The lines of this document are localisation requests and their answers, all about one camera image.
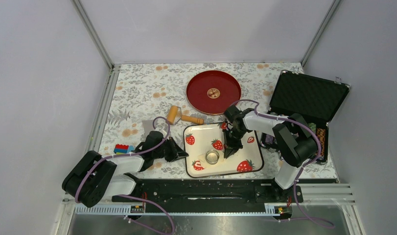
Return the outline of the white dough piece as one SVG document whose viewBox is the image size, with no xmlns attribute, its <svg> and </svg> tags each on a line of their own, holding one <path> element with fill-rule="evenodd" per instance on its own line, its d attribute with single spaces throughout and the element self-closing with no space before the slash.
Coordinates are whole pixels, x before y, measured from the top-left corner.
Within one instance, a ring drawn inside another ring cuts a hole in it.
<svg viewBox="0 0 397 235">
<path fill-rule="evenodd" d="M 204 168 L 212 167 L 212 166 L 217 166 L 217 165 L 220 165 L 220 164 L 222 164 L 222 163 L 224 162 L 223 156 L 221 156 L 221 157 L 219 156 L 218 163 L 217 163 L 217 164 L 214 164 L 214 165 L 210 165 L 210 164 L 208 164 L 208 163 L 206 162 L 206 160 L 205 160 L 205 154 L 200 155 L 200 156 L 198 157 L 198 160 L 200 161 L 201 166 L 203 166 Z"/>
</svg>

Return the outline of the metal round cookie cutter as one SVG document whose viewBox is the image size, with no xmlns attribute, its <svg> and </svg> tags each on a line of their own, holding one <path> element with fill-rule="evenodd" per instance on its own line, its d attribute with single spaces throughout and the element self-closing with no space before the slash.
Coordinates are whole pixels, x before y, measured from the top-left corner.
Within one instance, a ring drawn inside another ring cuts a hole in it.
<svg viewBox="0 0 397 235">
<path fill-rule="evenodd" d="M 218 163 L 219 160 L 219 154 L 216 150 L 209 150 L 206 154 L 205 154 L 205 160 L 208 164 L 210 165 L 214 165 Z"/>
</svg>

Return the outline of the wooden roller with handle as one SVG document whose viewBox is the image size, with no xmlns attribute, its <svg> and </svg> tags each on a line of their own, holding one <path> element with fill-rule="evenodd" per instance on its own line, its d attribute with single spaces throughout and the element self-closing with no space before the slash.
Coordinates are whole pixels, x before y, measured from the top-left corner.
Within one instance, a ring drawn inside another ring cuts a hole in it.
<svg viewBox="0 0 397 235">
<path fill-rule="evenodd" d="M 167 118 L 166 118 L 171 125 L 177 124 L 180 120 L 191 122 L 195 124 L 203 124 L 204 120 L 198 117 L 192 117 L 182 114 L 181 107 L 172 105 L 169 109 Z"/>
</svg>

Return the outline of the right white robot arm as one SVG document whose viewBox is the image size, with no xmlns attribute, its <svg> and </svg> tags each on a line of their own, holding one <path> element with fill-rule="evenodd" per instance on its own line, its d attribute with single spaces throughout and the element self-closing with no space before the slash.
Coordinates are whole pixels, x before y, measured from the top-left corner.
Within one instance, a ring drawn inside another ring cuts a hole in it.
<svg viewBox="0 0 397 235">
<path fill-rule="evenodd" d="M 308 160 L 321 153 L 319 139 L 304 118 L 300 114 L 289 117 L 260 114 L 253 108 L 241 111 L 235 105 L 227 108 L 224 116 L 232 125 L 223 131 L 224 158 L 243 148 L 241 140 L 247 133 L 260 131 L 274 136 L 284 163 L 274 177 L 271 194 L 276 201 L 285 201 L 291 195 L 290 187 L 297 182 Z"/>
</svg>

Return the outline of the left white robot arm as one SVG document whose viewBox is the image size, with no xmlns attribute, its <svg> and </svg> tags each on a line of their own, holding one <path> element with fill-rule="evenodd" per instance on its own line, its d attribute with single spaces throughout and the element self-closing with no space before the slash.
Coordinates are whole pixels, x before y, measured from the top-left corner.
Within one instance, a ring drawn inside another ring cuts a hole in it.
<svg viewBox="0 0 397 235">
<path fill-rule="evenodd" d="M 88 208 L 104 198 L 124 194 L 130 201 L 142 197 L 142 187 L 130 173 L 148 169 L 155 159 L 174 162 L 188 157 L 175 140 L 159 131 L 150 131 L 145 141 L 122 157 L 102 157 L 88 151 L 62 182 L 62 189 Z"/>
</svg>

